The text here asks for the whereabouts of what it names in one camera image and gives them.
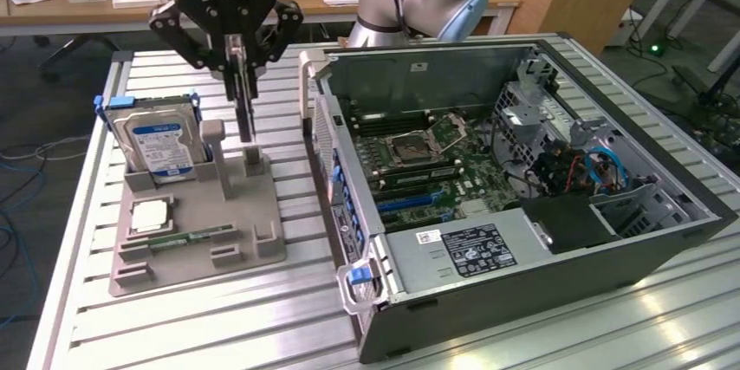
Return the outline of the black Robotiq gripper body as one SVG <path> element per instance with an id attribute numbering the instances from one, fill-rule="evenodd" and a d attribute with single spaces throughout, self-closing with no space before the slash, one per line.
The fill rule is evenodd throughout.
<path id="1" fill-rule="evenodd" d="M 195 68 L 233 71 L 261 68 L 274 56 L 273 36 L 262 23 L 277 0 L 173 0 L 171 23 L 186 16 L 210 36 L 199 44 L 182 30 L 171 37 L 171 48 Z"/>

